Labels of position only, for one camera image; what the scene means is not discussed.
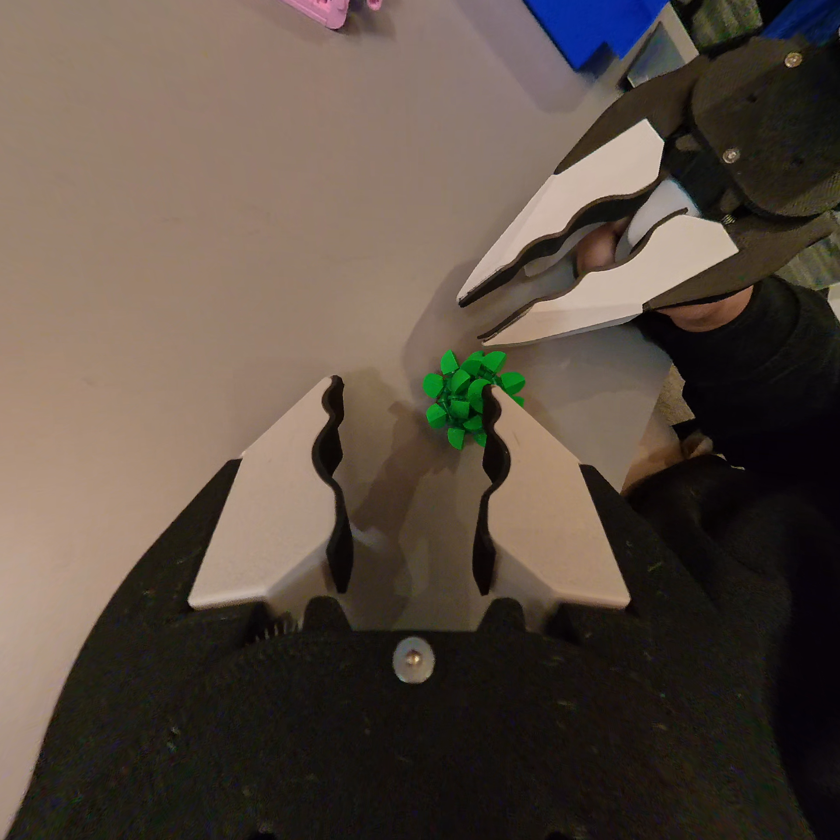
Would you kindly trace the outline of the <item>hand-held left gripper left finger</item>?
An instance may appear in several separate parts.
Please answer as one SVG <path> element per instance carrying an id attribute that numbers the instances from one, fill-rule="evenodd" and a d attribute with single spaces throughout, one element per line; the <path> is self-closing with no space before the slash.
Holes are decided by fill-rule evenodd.
<path id="1" fill-rule="evenodd" d="M 263 603 L 304 611 L 345 595 L 354 541 L 334 474 L 343 379 L 319 381 L 243 452 L 188 596 L 196 611 Z"/>

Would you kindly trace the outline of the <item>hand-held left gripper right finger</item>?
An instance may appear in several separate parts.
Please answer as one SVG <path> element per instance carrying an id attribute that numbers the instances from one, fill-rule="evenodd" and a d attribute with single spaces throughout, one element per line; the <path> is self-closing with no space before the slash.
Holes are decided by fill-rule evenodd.
<path id="1" fill-rule="evenodd" d="M 498 385 L 487 385 L 472 573 L 480 595 L 524 611 L 561 604 L 623 610 L 631 602 L 583 465 Z"/>

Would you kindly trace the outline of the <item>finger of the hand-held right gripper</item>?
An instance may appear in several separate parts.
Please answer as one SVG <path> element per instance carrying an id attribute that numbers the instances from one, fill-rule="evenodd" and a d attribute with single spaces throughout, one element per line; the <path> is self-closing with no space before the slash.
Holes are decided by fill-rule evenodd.
<path id="1" fill-rule="evenodd" d="M 625 324 L 657 296 L 738 252 L 720 223 L 671 215 L 625 261 L 583 274 L 561 296 L 542 297 L 516 310 L 479 341 L 485 347 L 511 347 Z"/>
<path id="2" fill-rule="evenodd" d="M 551 174 L 472 270 L 458 305 L 507 284 L 534 260 L 555 256 L 583 228 L 638 207 L 658 181 L 664 149 L 663 138 L 642 120 Z"/>

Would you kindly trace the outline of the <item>person's right hand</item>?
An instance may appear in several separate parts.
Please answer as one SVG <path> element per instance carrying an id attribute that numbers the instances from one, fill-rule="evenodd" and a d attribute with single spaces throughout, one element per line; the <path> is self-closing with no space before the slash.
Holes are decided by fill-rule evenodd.
<path id="1" fill-rule="evenodd" d="M 578 277 L 615 264 L 616 250 L 631 222 L 630 217 L 604 224 L 584 236 L 575 250 L 575 271 Z"/>

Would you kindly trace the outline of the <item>blue plastic bin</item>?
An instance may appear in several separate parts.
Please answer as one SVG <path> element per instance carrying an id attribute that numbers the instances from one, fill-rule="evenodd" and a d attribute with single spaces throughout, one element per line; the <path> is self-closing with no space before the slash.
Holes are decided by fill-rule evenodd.
<path id="1" fill-rule="evenodd" d="M 657 23 L 667 1 L 525 1 L 574 70 L 599 51 L 624 58 Z"/>

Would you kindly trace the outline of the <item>person's black clad torso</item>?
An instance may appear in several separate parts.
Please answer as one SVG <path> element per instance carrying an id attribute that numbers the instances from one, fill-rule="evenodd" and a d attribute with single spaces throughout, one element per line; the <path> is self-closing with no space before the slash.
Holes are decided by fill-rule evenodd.
<path id="1" fill-rule="evenodd" d="M 627 499 L 723 615 L 762 637 L 784 771 L 815 837 L 838 838 L 838 484 L 709 455 L 645 479 Z"/>

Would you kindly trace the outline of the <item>pink toy brick pot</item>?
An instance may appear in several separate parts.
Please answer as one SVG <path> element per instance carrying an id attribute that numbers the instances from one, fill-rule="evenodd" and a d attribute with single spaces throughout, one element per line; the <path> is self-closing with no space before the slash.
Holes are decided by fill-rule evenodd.
<path id="1" fill-rule="evenodd" d="M 349 33 L 356 29 L 376 29 L 388 21 L 383 1 L 279 1 L 321 27 Z"/>

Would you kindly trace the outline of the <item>grey metal base plate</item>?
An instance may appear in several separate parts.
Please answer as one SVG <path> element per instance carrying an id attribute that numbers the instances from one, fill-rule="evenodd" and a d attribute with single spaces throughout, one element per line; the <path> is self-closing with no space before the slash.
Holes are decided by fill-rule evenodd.
<path id="1" fill-rule="evenodd" d="M 654 78 L 688 65 L 699 56 L 686 28 L 678 18 L 660 20 L 645 39 L 628 65 L 622 81 L 630 91 Z"/>

